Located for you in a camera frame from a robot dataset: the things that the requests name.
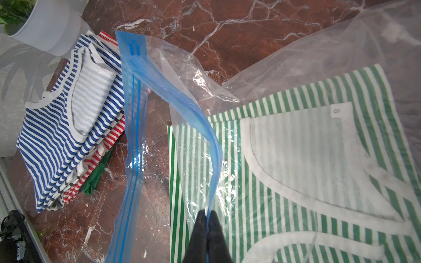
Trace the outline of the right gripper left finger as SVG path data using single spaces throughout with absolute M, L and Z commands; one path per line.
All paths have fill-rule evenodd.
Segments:
M 207 254 L 207 217 L 204 210 L 198 212 L 196 222 L 182 263 L 205 263 Z

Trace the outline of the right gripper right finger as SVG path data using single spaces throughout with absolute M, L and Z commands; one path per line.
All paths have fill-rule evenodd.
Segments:
M 210 263 L 233 263 L 222 226 L 215 211 L 210 213 L 207 247 Z

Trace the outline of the black white striped top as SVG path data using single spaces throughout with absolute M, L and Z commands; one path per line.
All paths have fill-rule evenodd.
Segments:
M 125 124 L 125 112 L 121 111 L 96 146 L 83 158 L 83 161 L 78 164 L 64 186 L 49 201 L 47 210 L 59 210 L 64 204 L 68 204 L 76 198 L 91 172 L 124 132 Z

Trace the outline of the green tank top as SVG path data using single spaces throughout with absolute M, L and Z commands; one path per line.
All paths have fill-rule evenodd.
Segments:
M 112 148 L 102 157 L 99 164 L 96 166 L 96 168 L 91 172 L 89 177 L 86 179 L 86 181 L 83 184 L 83 192 L 87 195 L 92 194 L 92 192 L 96 189 L 98 186 L 98 183 L 101 179 L 101 176 L 108 165 L 109 159 L 111 157 Z

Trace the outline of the clear vacuum bag blue zip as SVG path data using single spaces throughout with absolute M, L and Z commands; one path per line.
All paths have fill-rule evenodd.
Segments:
M 420 1 L 370 8 L 223 85 L 168 42 L 116 37 L 128 179 L 108 263 L 134 259 L 149 91 L 171 108 L 171 262 L 201 210 L 236 263 L 420 262 Z

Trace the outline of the red white striped top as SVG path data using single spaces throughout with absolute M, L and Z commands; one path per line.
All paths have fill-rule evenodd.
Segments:
M 116 77 L 91 131 L 69 166 L 73 171 L 66 174 L 65 185 L 54 195 L 64 204 L 75 199 L 83 183 L 125 130 L 125 99 L 117 41 L 104 31 L 98 35 L 89 31 L 81 35 L 76 47 L 94 47 Z

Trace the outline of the green white striped garment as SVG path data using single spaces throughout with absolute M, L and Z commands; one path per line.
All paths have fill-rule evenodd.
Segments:
M 421 176 L 378 64 L 210 116 L 236 263 L 418 263 Z

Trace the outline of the blue white striped top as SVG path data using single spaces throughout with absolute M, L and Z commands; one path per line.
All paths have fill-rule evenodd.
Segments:
M 125 107 L 120 54 L 99 36 L 80 36 L 51 91 L 27 103 L 17 148 L 34 183 L 38 213 L 58 210 L 77 167 Z

